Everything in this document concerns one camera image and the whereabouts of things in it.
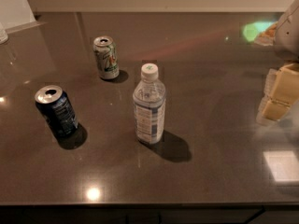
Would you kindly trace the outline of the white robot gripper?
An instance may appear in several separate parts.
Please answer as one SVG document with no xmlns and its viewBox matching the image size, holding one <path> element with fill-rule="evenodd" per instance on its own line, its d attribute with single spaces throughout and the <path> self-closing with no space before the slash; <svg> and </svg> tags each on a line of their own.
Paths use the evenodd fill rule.
<svg viewBox="0 0 299 224">
<path fill-rule="evenodd" d="M 299 0 L 294 0 L 278 20 L 274 51 L 284 61 L 299 61 Z M 270 69 L 264 94 L 274 102 L 293 105 L 299 99 L 299 63 Z"/>
</svg>

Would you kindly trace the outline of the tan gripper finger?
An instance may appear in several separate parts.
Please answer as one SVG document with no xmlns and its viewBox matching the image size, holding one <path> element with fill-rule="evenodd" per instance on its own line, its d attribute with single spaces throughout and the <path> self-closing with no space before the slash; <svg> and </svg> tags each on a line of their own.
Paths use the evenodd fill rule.
<svg viewBox="0 0 299 224">
<path fill-rule="evenodd" d="M 280 121 L 289 110 L 288 106 L 273 102 L 265 96 L 260 102 L 256 121 L 261 125 L 273 125 Z"/>
</svg>

